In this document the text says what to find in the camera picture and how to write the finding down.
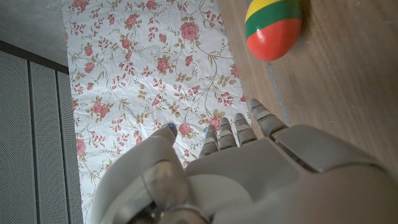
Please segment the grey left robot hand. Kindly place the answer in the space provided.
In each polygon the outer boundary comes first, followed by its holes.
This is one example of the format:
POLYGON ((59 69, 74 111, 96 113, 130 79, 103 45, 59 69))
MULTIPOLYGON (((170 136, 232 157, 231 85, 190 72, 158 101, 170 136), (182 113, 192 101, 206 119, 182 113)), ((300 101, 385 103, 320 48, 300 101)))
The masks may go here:
POLYGON ((209 126, 183 167, 166 124, 102 177, 93 223, 396 223, 397 179, 375 158, 324 131, 286 126, 249 103, 246 118, 209 126))

